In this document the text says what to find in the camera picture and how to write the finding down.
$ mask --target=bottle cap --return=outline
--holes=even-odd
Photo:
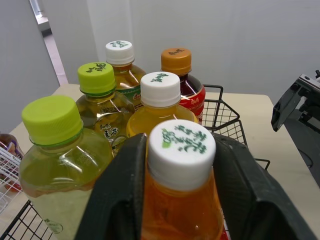
[[[105,45],[106,62],[124,65],[135,60],[134,49],[129,41],[111,41]]]
[[[103,94],[116,88],[114,69],[106,62],[91,62],[78,68],[80,91]]]
[[[141,78],[141,102],[151,107],[164,108],[181,100],[180,78],[170,72],[157,71]]]
[[[161,54],[161,70],[185,75],[191,71],[191,51],[186,48],[168,48]]]
[[[209,178],[216,154],[212,134],[188,120],[168,120],[149,135],[148,170],[159,184],[175,191],[193,191]]]
[[[37,145],[62,143],[77,135],[83,123],[75,101],[68,96],[46,96],[29,103],[22,121],[30,140]]]

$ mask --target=table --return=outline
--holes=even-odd
[[[65,84],[54,95],[67,95],[75,101],[82,95],[79,85]],[[207,92],[206,99],[218,99]],[[274,132],[270,124],[273,104],[266,95],[224,93],[222,99],[240,114],[249,150],[253,157],[270,160],[268,172],[281,184],[295,207],[320,239],[320,189],[299,154],[285,126]],[[32,146],[28,132],[19,124],[12,132],[24,153]],[[21,206],[27,199],[15,201]]]

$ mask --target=plastic bottle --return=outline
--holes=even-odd
[[[84,127],[102,133],[116,155],[126,140],[126,127],[135,112],[134,105],[116,92],[113,68],[105,62],[93,62],[78,69],[80,90],[76,101]]]
[[[196,116],[179,105],[180,80],[170,72],[153,72],[141,79],[141,103],[129,119],[126,132],[129,137],[140,133],[147,135],[161,122],[171,119],[185,119],[198,122]]]
[[[212,164],[216,142],[199,124],[169,120],[149,135],[142,239],[219,240],[223,217]]]
[[[191,110],[202,123],[206,90],[191,72],[191,51],[186,48],[169,48],[161,54],[161,70],[177,74],[180,78],[180,105]]]
[[[133,104],[135,110],[140,108],[140,81],[146,74],[141,68],[133,65],[134,50],[129,41],[112,41],[105,45],[106,62],[114,70],[116,90],[124,94]]]
[[[112,161],[108,141],[83,128],[75,101],[40,98],[22,111],[33,146],[20,164],[21,187],[58,240],[72,240],[96,179]]]

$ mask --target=bottle neck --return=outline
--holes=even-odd
[[[112,99],[115,96],[115,91],[108,91],[105,93],[99,93],[99,94],[90,94],[90,93],[85,93],[85,99],[88,102],[91,103],[102,103],[106,102],[110,99]]]
[[[187,81],[189,73],[184,73],[183,75],[178,75],[180,78],[180,83]]]
[[[126,72],[132,69],[133,64],[132,62],[128,63],[128,64],[123,64],[123,65],[112,65],[113,67],[113,71],[115,72]]]
[[[169,187],[163,186],[162,184],[158,183],[150,174],[149,169],[146,172],[146,181],[148,181],[149,183],[151,183],[153,185],[154,188],[156,188],[158,191],[169,195],[169,196],[173,196],[173,197],[186,197],[192,194],[197,194],[200,191],[203,191],[205,188],[209,187],[209,189],[214,189],[215,187],[215,179],[214,179],[214,172],[213,170],[211,170],[207,181],[200,186],[197,189],[191,190],[191,191],[178,191],[178,190],[174,190],[174,189],[170,189]]]
[[[82,140],[83,135],[84,135],[83,129],[81,129],[81,131],[77,135],[63,142],[60,142],[58,144],[37,145],[37,146],[41,148],[43,151],[45,151],[46,153],[50,153],[50,154],[61,153],[61,152],[68,151],[69,149],[72,149],[75,146],[77,146],[78,143]]]
[[[177,105],[178,103],[167,107],[154,107],[145,104],[143,106],[148,113],[156,116],[166,117],[175,114]]]

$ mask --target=white wire basket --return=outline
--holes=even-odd
[[[22,191],[19,182],[20,161],[0,147],[0,214]]]

